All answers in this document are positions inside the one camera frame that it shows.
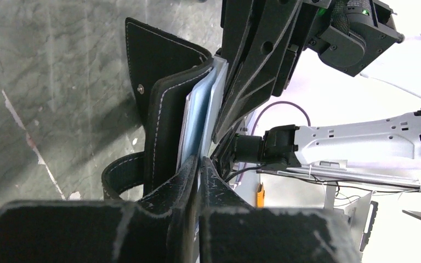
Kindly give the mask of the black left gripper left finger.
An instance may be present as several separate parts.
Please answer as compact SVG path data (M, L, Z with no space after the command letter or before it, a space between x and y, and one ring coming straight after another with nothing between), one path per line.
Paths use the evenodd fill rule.
M197 157L136 202L143 156L102 173L104 201L13 201L0 208L0 262L193 262Z

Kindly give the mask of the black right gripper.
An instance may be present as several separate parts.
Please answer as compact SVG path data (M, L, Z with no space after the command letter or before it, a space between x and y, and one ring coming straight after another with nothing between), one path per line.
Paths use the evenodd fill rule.
M223 1L220 56L229 63L213 131L218 143L235 124L289 85L300 55L356 76L405 37L382 1Z

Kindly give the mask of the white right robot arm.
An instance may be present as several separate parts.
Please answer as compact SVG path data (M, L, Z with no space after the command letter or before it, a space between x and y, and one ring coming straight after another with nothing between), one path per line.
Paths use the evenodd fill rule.
M237 162L266 170L319 161L421 159L421 109L377 121L274 127L241 135L242 118L280 96L303 51L333 69L393 84L421 99L421 37L396 29L381 1L225 1L220 56L230 62L212 154L221 171Z

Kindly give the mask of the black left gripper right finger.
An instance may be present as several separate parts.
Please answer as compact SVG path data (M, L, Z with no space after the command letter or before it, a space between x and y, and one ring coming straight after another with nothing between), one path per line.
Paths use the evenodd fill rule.
M201 262L360 262L346 220L321 208L255 208L201 162Z

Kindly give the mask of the black leather card holder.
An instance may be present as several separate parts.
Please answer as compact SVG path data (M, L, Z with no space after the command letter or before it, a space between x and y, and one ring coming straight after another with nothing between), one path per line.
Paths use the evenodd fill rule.
M145 144L142 152L121 157L104 169L105 200L119 199L138 185L149 194L175 175L186 96L209 76L213 63L206 48L136 19L126 18L125 33Z

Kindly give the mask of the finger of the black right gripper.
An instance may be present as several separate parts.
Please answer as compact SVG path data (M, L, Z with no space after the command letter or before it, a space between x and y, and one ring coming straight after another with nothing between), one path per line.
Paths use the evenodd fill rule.
M225 96L242 92L241 98L268 98L269 75L263 68L269 58L264 47L261 21L268 1L224 1L221 57L229 63Z

